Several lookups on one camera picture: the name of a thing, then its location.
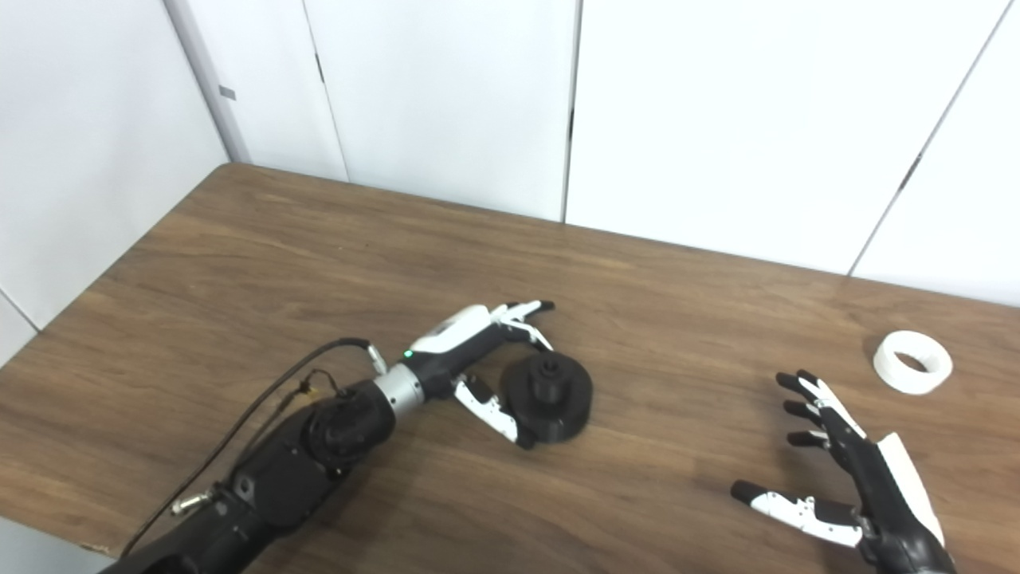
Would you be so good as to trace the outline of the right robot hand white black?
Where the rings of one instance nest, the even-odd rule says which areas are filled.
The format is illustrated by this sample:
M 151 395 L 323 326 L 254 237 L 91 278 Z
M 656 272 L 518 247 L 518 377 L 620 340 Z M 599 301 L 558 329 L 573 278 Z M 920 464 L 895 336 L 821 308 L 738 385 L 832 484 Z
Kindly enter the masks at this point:
M 787 414 L 815 425 L 789 433 L 787 442 L 825 450 L 851 477 L 859 501 L 799 497 L 743 480 L 732 484 L 730 495 L 809 537 L 855 547 L 877 573 L 957 572 L 932 499 L 900 436 L 871 439 L 830 386 L 812 373 L 775 378 L 802 397 L 783 404 Z

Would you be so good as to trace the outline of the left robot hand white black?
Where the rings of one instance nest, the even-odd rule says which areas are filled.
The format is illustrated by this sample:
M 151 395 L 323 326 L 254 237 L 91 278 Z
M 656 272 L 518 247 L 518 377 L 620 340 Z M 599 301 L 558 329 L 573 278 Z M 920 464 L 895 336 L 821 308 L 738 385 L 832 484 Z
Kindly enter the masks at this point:
M 466 306 L 411 343 L 398 364 L 414 375 L 413 388 L 423 403 L 454 397 L 510 443 L 531 450 L 536 434 L 525 430 L 498 395 L 467 371 L 510 343 L 528 343 L 540 352 L 550 352 L 553 346 L 529 319 L 555 308 L 553 301 L 543 299 L 508 302 L 494 309 Z

